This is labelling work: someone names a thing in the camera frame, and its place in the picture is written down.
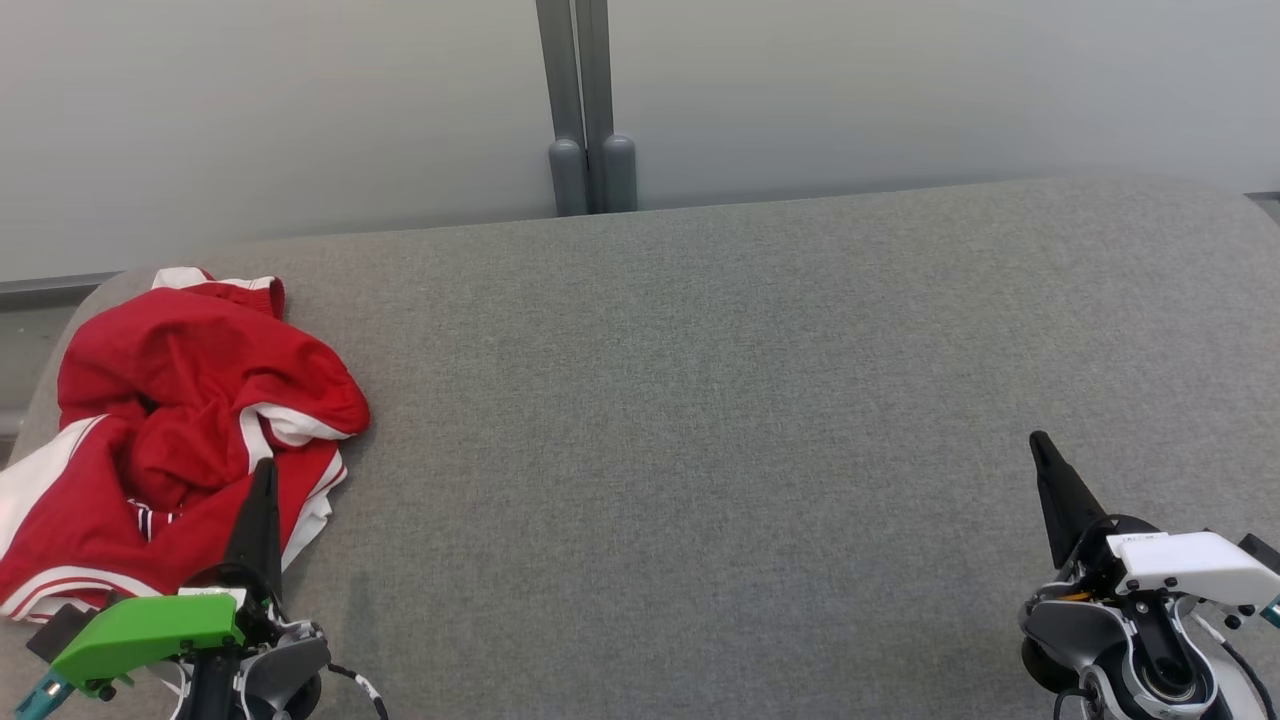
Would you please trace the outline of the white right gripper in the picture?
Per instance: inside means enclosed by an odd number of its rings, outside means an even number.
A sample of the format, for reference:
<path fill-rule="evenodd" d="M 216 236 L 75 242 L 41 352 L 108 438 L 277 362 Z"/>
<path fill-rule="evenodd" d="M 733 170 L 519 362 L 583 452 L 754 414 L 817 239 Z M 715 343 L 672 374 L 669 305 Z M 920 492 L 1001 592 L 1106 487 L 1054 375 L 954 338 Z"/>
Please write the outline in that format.
<path fill-rule="evenodd" d="M 1051 560 L 1069 589 L 1100 603 L 1189 596 L 1222 607 L 1277 600 L 1277 571 L 1211 532 L 1167 533 L 1129 515 L 1106 516 L 1046 432 L 1030 433 Z"/>

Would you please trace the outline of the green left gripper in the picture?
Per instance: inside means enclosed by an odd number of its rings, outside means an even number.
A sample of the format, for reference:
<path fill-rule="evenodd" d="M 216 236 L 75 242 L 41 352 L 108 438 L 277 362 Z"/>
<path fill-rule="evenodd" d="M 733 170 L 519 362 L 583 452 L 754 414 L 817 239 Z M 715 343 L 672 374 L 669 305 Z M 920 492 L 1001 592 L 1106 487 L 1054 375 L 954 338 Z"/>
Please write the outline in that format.
<path fill-rule="evenodd" d="M 276 462 L 260 460 L 239 507 L 223 564 L 187 580 L 177 594 L 120 600 L 95 614 L 50 667 L 100 697 L 114 682 L 152 664 L 195 665 L 215 653 L 238 667 L 278 637 L 282 533 Z"/>

